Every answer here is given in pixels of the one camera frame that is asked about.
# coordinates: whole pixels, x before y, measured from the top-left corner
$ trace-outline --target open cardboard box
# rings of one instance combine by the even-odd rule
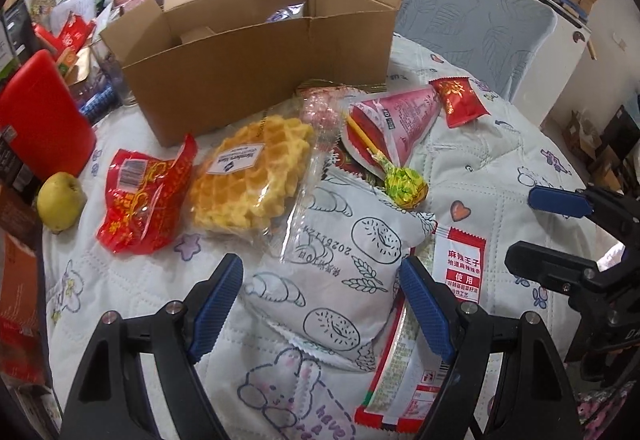
[[[265,23],[302,2],[303,18]],[[156,138],[170,146],[277,104],[307,79],[383,83],[400,3],[164,0],[162,12],[146,1],[101,36]],[[205,37],[181,44],[199,28]]]

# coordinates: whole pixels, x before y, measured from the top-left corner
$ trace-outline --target yellow apple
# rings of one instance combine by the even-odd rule
[[[60,171],[42,185],[36,207],[42,223],[52,232],[59,233],[78,221],[85,203],[86,195],[80,181]]]

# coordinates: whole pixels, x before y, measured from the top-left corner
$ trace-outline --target pink snack package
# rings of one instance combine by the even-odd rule
[[[406,92],[383,92],[350,100],[351,117],[369,139],[396,166],[408,161],[415,143],[421,141],[440,113],[440,99],[432,86]],[[344,147],[361,165],[384,178],[382,168],[371,158],[356,133],[344,125],[341,130]]]

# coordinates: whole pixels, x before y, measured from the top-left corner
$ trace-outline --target red plastic container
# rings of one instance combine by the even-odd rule
[[[37,51],[0,94],[0,128],[41,181],[59,171],[78,176],[95,146],[92,127],[46,50]]]

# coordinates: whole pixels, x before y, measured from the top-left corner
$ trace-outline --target waffle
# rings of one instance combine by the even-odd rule
[[[312,136],[311,126],[300,119],[270,115],[225,139],[200,166],[191,187],[194,224],[212,230],[266,229],[271,218],[284,213],[285,198],[296,192]],[[263,145],[253,165],[218,173],[222,154],[247,144]]]

